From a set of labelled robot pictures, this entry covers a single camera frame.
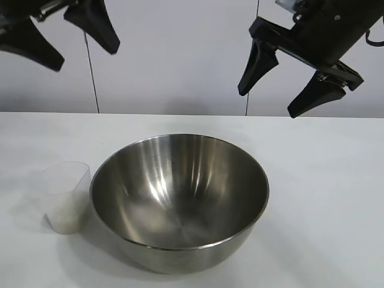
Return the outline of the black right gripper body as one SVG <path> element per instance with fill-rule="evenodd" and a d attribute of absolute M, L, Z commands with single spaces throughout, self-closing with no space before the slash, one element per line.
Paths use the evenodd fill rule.
<path fill-rule="evenodd" d="M 383 17 L 383 1 L 281 1 L 279 5 L 293 14 L 293 27 L 258 16 L 249 28 L 252 40 L 337 77 L 351 91 L 363 83 L 340 59 Z"/>

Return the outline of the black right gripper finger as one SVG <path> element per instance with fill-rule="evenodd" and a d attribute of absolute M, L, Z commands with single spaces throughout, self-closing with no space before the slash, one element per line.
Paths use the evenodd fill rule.
<path fill-rule="evenodd" d="M 238 84 L 239 94 L 248 94 L 254 85 L 277 65 L 276 49 L 268 43 L 253 39 L 248 62 Z"/>
<path fill-rule="evenodd" d="M 302 92 L 289 104 L 287 110 L 291 118 L 296 118 L 315 107 L 340 100 L 344 96 L 343 81 L 317 71 Z"/>

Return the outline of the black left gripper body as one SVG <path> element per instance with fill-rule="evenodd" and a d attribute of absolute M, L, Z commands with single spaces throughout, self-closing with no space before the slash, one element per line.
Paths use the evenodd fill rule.
<path fill-rule="evenodd" d="M 1 0 L 1 29 L 34 27 L 32 18 L 43 22 L 59 10 L 78 4 L 80 1 L 75 0 Z"/>

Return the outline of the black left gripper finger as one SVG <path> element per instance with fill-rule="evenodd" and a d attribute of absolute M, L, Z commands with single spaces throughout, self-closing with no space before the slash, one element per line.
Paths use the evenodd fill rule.
<path fill-rule="evenodd" d="M 1 51 L 19 55 L 60 71 L 62 55 L 44 38 L 30 18 L 1 27 Z"/>
<path fill-rule="evenodd" d="M 109 54 L 117 53 L 120 40 L 103 0 L 79 1 L 67 8 L 64 19 L 90 35 Z"/>

